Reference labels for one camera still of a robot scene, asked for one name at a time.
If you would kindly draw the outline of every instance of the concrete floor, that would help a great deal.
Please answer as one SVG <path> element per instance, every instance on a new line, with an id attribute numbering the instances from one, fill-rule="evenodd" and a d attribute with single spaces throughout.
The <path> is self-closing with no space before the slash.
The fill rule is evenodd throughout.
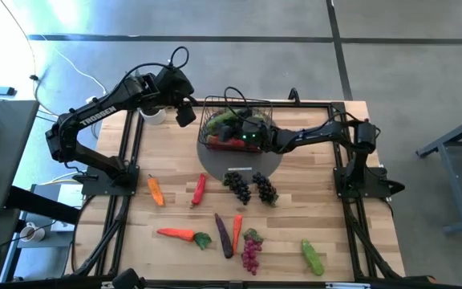
<path id="1" fill-rule="evenodd" d="M 27 34 L 331 36 L 325 0 L 6 2 Z M 462 39 L 462 1 L 334 0 L 334 5 L 342 37 Z M 43 78 L 38 96 L 49 109 L 65 112 L 101 93 L 53 47 L 112 88 L 130 67 L 165 62 L 180 44 L 191 52 L 184 71 L 197 96 L 221 94 L 233 85 L 256 98 L 284 99 L 296 87 L 303 99 L 343 100 L 333 43 L 34 41 L 36 73 Z M 462 45 L 347 44 L 343 51 L 354 100 L 367 101 L 372 121 L 383 130 L 380 158 L 389 177 L 407 187 L 393 198 L 407 275 L 462 285 L 462 233 L 441 232 L 459 220 L 448 179 L 437 155 L 420 160 L 414 154 L 462 122 Z M 0 84 L 17 87 L 18 99 L 30 99 L 31 72 L 26 41 L 0 4 Z M 43 133 L 49 126 L 35 122 L 15 184 L 25 187 L 66 172 L 47 151 Z M 80 139 L 95 147 L 88 130 Z M 37 254 L 58 256 L 58 262 L 42 264 Z M 64 259 L 59 252 L 25 253 L 17 275 L 58 276 Z M 24 269 L 30 264 L 36 270 Z"/>

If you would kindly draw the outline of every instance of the wire basket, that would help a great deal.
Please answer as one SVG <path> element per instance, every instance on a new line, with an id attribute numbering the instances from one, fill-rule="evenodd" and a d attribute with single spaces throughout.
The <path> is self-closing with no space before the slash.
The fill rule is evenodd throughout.
<path id="1" fill-rule="evenodd" d="M 272 103 L 268 100 L 252 100 L 246 99 L 247 105 L 241 97 L 227 97 L 228 105 L 237 113 L 244 111 L 247 107 L 252 110 L 252 116 L 261 117 L 267 126 L 272 124 Z M 206 96 L 205 103 L 202 109 L 201 126 L 199 127 L 198 140 L 207 149 L 230 150 L 247 153 L 261 153 L 261 150 L 251 141 L 247 139 L 233 136 L 226 142 L 218 141 L 218 133 L 222 123 L 216 124 L 216 121 L 210 123 L 216 117 L 231 112 L 225 104 L 225 99 L 222 96 Z M 237 122 L 240 120 L 231 115 L 229 121 Z"/>

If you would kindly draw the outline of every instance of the wooden tabletop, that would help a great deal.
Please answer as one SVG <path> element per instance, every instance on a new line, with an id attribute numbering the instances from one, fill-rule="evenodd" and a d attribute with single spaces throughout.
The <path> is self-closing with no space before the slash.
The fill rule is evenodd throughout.
<path id="1" fill-rule="evenodd" d="M 368 117 L 366 103 L 362 101 L 346 102 L 346 110 L 360 119 Z M 255 189 L 252 189 L 251 201 L 244 206 L 218 180 L 209 177 L 202 203 L 190 209 L 197 179 L 205 173 L 196 151 L 202 109 L 194 111 L 197 120 L 186 128 L 178 126 L 172 110 L 168 111 L 163 124 L 144 126 L 138 157 L 139 187 L 128 215 L 120 270 L 132 267 L 146 279 L 352 280 L 343 209 L 336 198 L 332 178 L 335 166 L 332 144 L 307 145 L 283 156 L 278 169 L 270 176 L 280 195 L 275 208 L 262 204 Z M 125 114 L 119 112 L 103 121 L 98 152 L 107 156 L 118 154 Z M 274 109 L 274 121 L 282 128 L 316 126 L 327 117 L 321 108 Z M 379 165 L 377 153 L 369 156 L 368 164 Z M 165 207 L 157 206 L 149 193 L 149 173 L 160 183 Z M 100 240 L 107 203 L 108 197 L 95 197 L 81 217 L 75 244 L 77 266 Z M 390 210 L 385 203 L 374 199 L 365 199 L 365 208 L 372 242 L 391 267 L 404 275 Z M 222 217 L 231 238 L 236 214 L 244 216 L 242 231 L 251 227 L 265 238 L 263 251 L 257 257 L 260 266 L 256 276 L 241 264 L 243 239 L 238 244 L 238 254 L 231 259 L 224 257 L 214 213 Z M 205 232 L 213 242 L 201 250 L 194 243 L 158 235 L 156 230 L 163 227 Z M 326 268 L 321 277 L 311 274 L 305 263 L 301 253 L 303 238 L 320 254 Z M 112 241 L 107 267 L 113 246 Z M 363 272 L 367 272 L 363 248 L 359 251 Z"/>

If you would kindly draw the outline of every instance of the black wire basket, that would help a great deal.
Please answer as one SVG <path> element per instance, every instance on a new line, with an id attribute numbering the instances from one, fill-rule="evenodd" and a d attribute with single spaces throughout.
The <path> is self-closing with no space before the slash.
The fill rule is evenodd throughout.
<path id="1" fill-rule="evenodd" d="M 252 112 L 251 116 L 262 118 L 263 122 L 270 126 L 272 124 L 272 103 L 268 100 L 245 99 L 244 101 L 241 97 L 229 96 L 227 100 L 228 104 L 226 105 L 222 96 L 206 96 L 202 109 L 198 141 L 207 149 L 261 153 L 252 138 L 247 139 L 245 136 L 240 135 L 238 127 L 241 127 L 243 120 L 235 116 L 229 107 L 239 115 L 249 109 Z M 227 141 L 220 141 L 221 127 L 223 125 L 229 126 L 229 124 L 233 126 L 233 123 L 237 127 L 237 131 L 231 132 L 232 137 Z"/>

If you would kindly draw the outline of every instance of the purple eggplant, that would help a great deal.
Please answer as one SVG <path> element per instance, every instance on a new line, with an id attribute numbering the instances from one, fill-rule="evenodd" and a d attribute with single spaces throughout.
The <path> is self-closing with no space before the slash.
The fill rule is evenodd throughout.
<path id="1" fill-rule="evenodd" d="M 218 214 L 215 214 L 215 222 L 217 223 L 218 233 L 221 235 L 222 250 L 226 258 L 233 257 L 233 246 L 229 238 L 228 231 L 225 229 L 224 223 Z"/>

